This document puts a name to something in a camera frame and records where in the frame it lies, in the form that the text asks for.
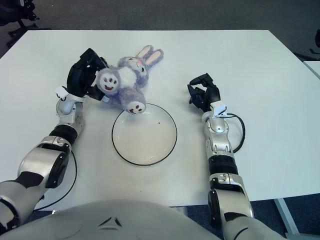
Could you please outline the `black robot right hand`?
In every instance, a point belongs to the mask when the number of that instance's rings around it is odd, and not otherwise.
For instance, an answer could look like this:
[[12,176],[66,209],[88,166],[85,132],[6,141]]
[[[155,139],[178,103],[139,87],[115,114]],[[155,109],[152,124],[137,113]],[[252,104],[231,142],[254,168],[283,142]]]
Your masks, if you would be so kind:
[[187,88],[190,94],[189,104],[195,105],[204,113],[211,110],[211,103],[221,100],[220,91],[208,73],[191,80]]

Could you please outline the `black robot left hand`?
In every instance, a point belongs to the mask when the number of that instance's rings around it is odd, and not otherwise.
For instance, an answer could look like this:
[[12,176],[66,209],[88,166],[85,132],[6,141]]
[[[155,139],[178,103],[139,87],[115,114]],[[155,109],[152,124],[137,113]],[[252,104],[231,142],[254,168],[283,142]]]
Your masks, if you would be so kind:
[[80,98],[87,95],[92,99],[101,101],[105,94],[98,89],[97,84],[94,86],[92,84],[96,79],[96,72],[108,67],[103,57],[98,56],[93,49],[88,48],[70,68],[66,90],[69,94]]

